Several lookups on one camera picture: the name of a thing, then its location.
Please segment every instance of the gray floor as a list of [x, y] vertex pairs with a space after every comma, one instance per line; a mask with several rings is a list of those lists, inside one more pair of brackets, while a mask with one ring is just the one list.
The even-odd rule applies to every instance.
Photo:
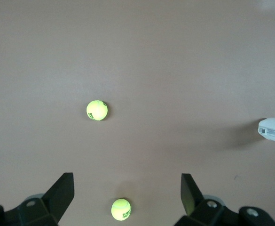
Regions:
[[[104, 121], [86, 105], [109, 105]], [[0, 1], [0, 204], [73, 172], [61, 226], [171, 226], [181, 173], [275, 219], [275, 0]], [[132, 214], [114, 220], [118, 197]]]

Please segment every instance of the white plastic container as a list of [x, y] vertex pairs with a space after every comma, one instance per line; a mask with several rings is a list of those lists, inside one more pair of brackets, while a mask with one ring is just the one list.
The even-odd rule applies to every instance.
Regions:
[[275, 118], [267, 118], [260, 121], [258, 132], [264, 138], [275, 141]]

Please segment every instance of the ball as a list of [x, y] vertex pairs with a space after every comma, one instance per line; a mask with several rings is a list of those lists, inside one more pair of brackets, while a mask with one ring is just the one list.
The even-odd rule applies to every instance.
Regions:
[[131, 205], [126, 199], [116, 200], [111, 208], [111, 214], [115, 220], [126, 220], [131, 213]]
[[108, 113], [107, 105], [101, 100], [94, 100], [90, 102], [86, 108], [89, 118], [95, 121], [104, 119]]

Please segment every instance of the screw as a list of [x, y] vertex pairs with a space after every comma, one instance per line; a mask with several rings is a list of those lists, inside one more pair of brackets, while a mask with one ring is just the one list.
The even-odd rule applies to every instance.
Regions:
[[216, 208], [216, 207], [218, 206], [214, 201], [208, 201], [208, 202], [207, 202], [207, 205], [208, 205], [209, 207], [213, 207], [213, 208]]
[[259, 213], [256, 210], [251, 209], [251, 208], [247, 209], [247, 213], [254, 217], [257, 217], [259, 215]]
[[26, 206], [27, 206], [27, 207], [30, 207], [30, 206], [33, 206], [33, 205], [35, 205], [35, 204], [36, 204], [35, 201], [30, 201], [30, 202], [28, 202], [28, 203], [26, 204]]

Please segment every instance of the black metal bracket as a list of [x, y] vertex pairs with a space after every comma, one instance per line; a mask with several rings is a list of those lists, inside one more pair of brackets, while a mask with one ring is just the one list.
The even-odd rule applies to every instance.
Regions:
[[213, 199], [205, 199], [190, 174], [181, 176], [181, 200], [187, 216], [175, 226], [275, 226], [264, 210], [242, 207], [234, 213]]
[[28, 199], [7, 212], [0, 205], [0, 226], [57, 226], [74, 195], [73, 173], [64, 173], [42, 198]]

